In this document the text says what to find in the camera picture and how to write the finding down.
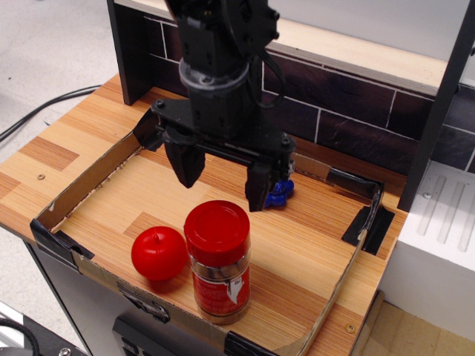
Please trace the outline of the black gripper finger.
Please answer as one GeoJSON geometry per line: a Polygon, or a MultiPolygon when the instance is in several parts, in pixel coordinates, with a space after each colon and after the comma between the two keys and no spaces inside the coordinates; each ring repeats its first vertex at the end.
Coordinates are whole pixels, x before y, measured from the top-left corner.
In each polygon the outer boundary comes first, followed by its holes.
{"type": "Polygon", "coordinates": [[[273,190],[277,180],[271,165],[251,165],[247,168],[245,195],[249,211],[262,211],[267,194],[273,190]]]}
{"type": "Polygon", "coordinates": [[[193,145],[173,142],[165,142],[165,148],[179,182],[186,188],[191,188],[205,168],[205,151],[193,145]]]}

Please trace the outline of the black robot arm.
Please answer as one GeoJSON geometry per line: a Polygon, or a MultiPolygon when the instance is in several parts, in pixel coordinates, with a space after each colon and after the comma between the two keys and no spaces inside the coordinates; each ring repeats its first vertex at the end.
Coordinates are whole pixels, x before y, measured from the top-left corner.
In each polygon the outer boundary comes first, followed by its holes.
{"type": "Polygon", "coordinates": [[[183,57],[184,100],[158,100],[147,148],[164,147],[179,181],[191,187],[212,154],[244,165],[251,211],[263,209],[268,193],[292,172],[295,142],[265,117],[277,106],[261,98],[264,67],[284,83],[266,51],[278,38],[278,12],[266,1],[169,1],[183,57]]]}

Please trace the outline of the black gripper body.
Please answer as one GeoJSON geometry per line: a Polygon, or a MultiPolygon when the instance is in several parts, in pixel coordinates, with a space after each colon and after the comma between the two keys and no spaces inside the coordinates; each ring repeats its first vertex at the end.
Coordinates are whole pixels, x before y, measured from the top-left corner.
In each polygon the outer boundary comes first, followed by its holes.
{"type": "Polygon", "coordinates": [[[271,165],[276,178],[293,171],[295,141],[264,116],[246,87],[158,99],[151,112],[159,119],[164,143],[193,145],[241,165],[271,165]]]}

